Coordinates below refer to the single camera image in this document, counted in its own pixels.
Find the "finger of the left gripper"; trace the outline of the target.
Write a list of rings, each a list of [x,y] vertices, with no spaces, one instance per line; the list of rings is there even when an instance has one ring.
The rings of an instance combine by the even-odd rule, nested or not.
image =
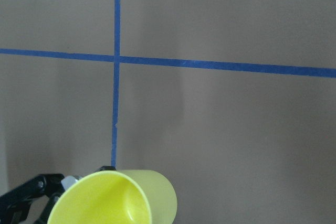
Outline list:
[[[114,166],[101,166],[100,168],[97,169],[97,172],[102,172],[102,171],[113,171],[116,168]]]
[[[47,223],[54,205],[65,192],[61,184],[64,178],[63,174],[40,174],[1,195],[1,223],[25,221],[32,203],[44,196],[48,202],[34,223]]]

